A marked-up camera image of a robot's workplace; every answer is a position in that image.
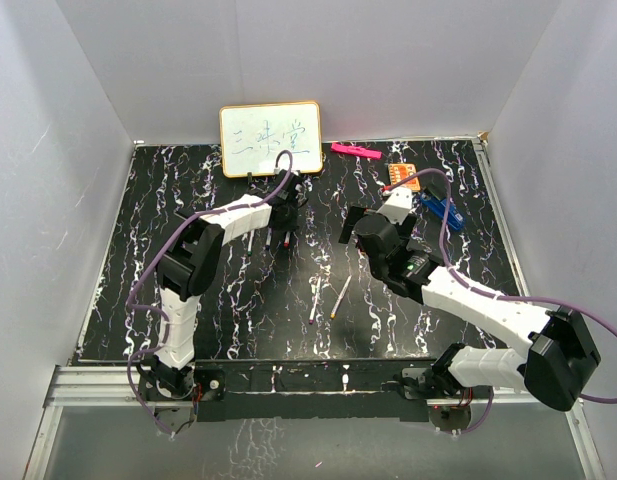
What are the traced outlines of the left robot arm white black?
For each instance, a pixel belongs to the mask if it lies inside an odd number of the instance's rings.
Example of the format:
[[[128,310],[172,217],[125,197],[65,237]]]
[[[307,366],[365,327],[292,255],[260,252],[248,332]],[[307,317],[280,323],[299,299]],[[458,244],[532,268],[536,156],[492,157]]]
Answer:
[[[159,385],[170,397],[182,399],[194,387],[195,376],[184,368],[194,357],[197,309],[214,281],[222,248],[255,230],[291,232],[297,228],[299,191],[286,186],[266,200],[245,194],[214,213],[192,221],[157,264],[161,310],[155,356],[167,368]]]

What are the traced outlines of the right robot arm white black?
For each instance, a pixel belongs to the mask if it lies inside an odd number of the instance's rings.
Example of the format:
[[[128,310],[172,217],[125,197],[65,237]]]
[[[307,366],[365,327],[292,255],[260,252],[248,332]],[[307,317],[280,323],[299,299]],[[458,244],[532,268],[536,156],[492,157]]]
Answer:
[[[382,212],[349,208],[340,242],[356,241],[371,275],[392,293],[447,312],[503,342],[499,349],[455,343],[427,371],[428,387],[454,397],[471,387],[525,390],[544,405],[568,411],[601,362],[583,315],[572,307],[547,310],[465,277],[408,238],[415,218],[394,223]]]

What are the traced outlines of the purple white pen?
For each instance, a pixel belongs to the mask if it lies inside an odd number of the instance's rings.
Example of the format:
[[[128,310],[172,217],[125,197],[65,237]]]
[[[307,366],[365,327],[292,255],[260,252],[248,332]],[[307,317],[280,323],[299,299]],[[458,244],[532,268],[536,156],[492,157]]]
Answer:
[[[314,289],[314,295],[313,295],[313,303],[312,303],[312,308],[309,314],[309,324],[312,325],[315,321],[315,317],[316,317],[316,310],[317,310],[317,306],[318,306],[318,302],[319,302],[319,297],[320,297],[320,293],[321,293],[321,284],[322,284],[322,278],[318,277],[317,278],[317,282],[315,285],[315,289]]]

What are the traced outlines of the green white pen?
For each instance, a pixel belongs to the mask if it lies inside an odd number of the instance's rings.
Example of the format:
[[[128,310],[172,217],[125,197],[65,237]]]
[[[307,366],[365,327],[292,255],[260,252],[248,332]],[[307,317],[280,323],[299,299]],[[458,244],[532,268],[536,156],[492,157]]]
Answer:
[[[248,245],[247,245],[247,255],[249,257],[252,256],[252,252],[253,252],[254,235],[255,235],[254,230],[249,233],[249,239],[248,239]]]

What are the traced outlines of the orange white pen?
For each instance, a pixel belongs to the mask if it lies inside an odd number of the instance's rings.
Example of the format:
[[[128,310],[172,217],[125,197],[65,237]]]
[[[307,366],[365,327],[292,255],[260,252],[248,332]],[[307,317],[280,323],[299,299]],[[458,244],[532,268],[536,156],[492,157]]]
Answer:
[[[343,286],[342,286],[342,288],[341,288],[341,290],[340,290],[340,292],[339,292],[339,294],[338,294],[338,296],[337,296],[337,298],[335,300],[335,303],[334,303],[333,308],[332,308],[331,313],[330,313],[330,319],[334,319],[336,317],[337,312],[338,312],[338,310],[340,308],[340,305],[341,305],[341,303],[343,301],[343,298],[346,295],[346,292],[347,292],[347,290],[349,288],[351,280],[352,280],[352,275],[348,275],[348,277],[346,278],[346,280],[345,280],[345,282],[344,282],[344,284],[343,284]]]

